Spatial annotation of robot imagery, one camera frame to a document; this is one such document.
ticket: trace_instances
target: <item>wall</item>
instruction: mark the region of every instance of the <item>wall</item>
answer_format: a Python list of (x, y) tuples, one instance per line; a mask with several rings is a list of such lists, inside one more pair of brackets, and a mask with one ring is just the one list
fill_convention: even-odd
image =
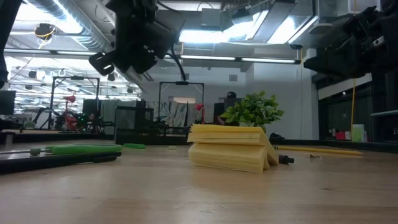
[(255, 63), (246, 73), (248, 93), (264, 90), (276, 95), (281, 121), (267, 124), (267, 133), (286, 139), (318, 139), (317, 91), (311, 83), (313, 72), (301, 65)]
[[(307, 55), (310, 57), (314, 53), (308, 51)], [(190, 82), (205, 83), (205, 103), (217, 103), (218, 98), (225, 97), (229, 91), (236, 92), (238, 98), (242, 98), (248, 93), (264, 90), (267, 96), (275, 94), (279, 108), (285, 111), (281, 121), (266, 126), (268, 133), (279, 133), (286, 139), (318, 139), (318, 96), (315, 85), (311, 83), (314, 72), (302, 69), (301, 65), (254, 63), (243, 74), (227, 68), (187, 70)], [(238, 82), (228, 81), (228, 75), (233, 73), (238, 73)], [(147, 101), (158, 100), (159, 80), (179, 79), (177, 71), (170, 69), (164, 70), (164, 74), (152, 72), (151, 75), (157, 82), (143, 83), (147, 93), (143, 93), (142, 97)], [(193, 86), (171, 84), (162, 92), (161, 101), (168, 101), (170, 96), (194, 97), (201, 102), (201, 93)]]
[[(227, 92), (234, 91), (238, 97), (244, 97), (245, 91), (245, 73), (239, 68), (202, 68), (202, 67), (184, 67), (185, 73), (189, 73), (189, 82), (205, 84), (205, 103), (218, 103), (218, 98), (226, 97)], [(161, 69), (154, 67), (149, 71), (154, 82), (144, 82), (142, 87), (146, 93), (142, 93), (146, 101), (158, 101), (159, 99), (159, 81), (175, 82), (181, 80), (180, 72), (175, 67)], [(236, 82), (229, 81), (229, 75), (237, 75)], [(176, 86), (171, 84), (162, 92), (161, 101), (168, 101), (170, 96), (174, 97), (194, 97), (197, 103), (201, 103), (201, 93), (193, 86)]]
[[(142, 93), (142, 98), (146, 101), (158, 101), (159, 99), (159, 82), (144, 83), (143, 87), (147, 93)], [(226, 97), (227, 92), (234, 91), (238, 98), (244, 97), (246, 94), (243, 86), (220, 86), (205, 84), (205, 103), (218, 103), (218, 98)], [(201, 103), (201, 93), (193, 86), (177, 86), (171, 84), (162, 92), (161, 101), (167, 102), (170, 96), (174, 97), (193, 97), (197, 103)]]

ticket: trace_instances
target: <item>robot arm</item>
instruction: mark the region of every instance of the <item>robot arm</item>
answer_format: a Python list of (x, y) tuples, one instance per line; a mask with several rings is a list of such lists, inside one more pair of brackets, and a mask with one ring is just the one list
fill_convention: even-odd
[(115, 12), (114, 50), (98, 53), (89, 61), (101, 75), (117, 67), (126, 72), (132, 67), (138, 74), (152, 68), (178, 42), (185, 19), (172, 11), (167, 18), (156, 16), (157, 0), (110, 0), (105, 6)]
[(386, 73), (398, 64), (398, 0), (384, 12), (369, 7), (342, 27), (345, 39), (330, 43), (304, 67), (341, 78)]

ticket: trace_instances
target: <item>yellow rod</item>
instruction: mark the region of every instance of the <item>yellow rod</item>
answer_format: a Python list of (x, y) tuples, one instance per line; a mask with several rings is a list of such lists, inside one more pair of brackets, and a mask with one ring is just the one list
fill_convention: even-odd
[(294, 146), (274, 146), (274, 147), (275, 147), (275, 149), (291, 150), (291, 151), (325, 152), (325, 153), (353, 155), (353, 156), (363, 155), (362, 152), (350, 151), (350, 150), (339, 150), (339, 149), (318, 149), (318, 148), (306, 148), (306, 147), (294, 147)]
[(356, 79), (354, 78), (354, 87), (353, 87), (353, 100), (351, 104), (351, 132), (349, 133), (351, 140), (353, 140), (353, 126), (354, 126), (354, 105), (355, 105), (355, 81)]

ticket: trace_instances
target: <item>potted plant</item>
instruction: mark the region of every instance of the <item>potted plant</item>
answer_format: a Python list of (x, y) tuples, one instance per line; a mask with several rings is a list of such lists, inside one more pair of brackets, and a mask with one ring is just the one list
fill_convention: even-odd
[(277, 109), (279, 104), (275, 102), (275, 95), (272, 95), (271, 98), (265, 98), (265, 95), (264, 91), (246, 95), (240, 103), (229, 107), (221, 117), (226, 118), (227, 123), (239, 122), (253, 127), (260, 126), (266, 133), (264, 125), (280, 121), (284, 111)]

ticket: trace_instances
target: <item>desk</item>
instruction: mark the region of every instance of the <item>desk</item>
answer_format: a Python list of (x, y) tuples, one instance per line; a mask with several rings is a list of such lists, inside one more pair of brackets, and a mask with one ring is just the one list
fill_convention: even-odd
[(192, 167), (187, 149), (2, 175), (0, 223), (398, 223), (398, 155), (279, 151), (295, 164), (261, 175)]

